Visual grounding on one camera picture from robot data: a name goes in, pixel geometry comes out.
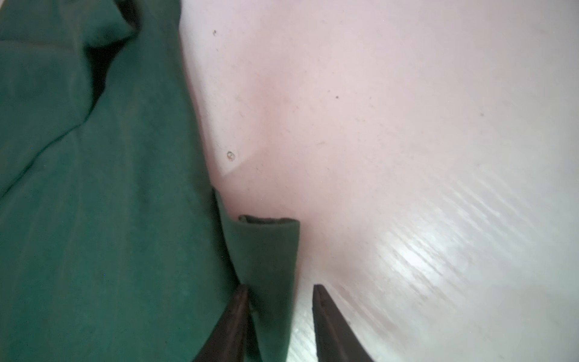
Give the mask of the green t shirt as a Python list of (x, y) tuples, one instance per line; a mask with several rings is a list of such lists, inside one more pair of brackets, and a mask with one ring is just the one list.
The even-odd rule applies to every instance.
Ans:
[(299, 223), (226, 213), (180, 12), (2, 4), (3, 361), (190, 361), (240, 284), (246, 360), (286, 360)]

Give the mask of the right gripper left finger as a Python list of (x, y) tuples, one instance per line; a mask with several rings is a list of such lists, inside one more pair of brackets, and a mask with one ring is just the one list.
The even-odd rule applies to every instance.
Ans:
[(242, 362), (250, 319), (249, 288), (240, 285), (194, 362)]

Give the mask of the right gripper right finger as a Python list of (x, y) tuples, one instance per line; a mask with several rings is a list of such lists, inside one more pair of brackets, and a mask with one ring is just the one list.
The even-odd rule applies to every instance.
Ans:
[(322, 284), (313, 288), (312, 312), (318, 361), (373, 361)]

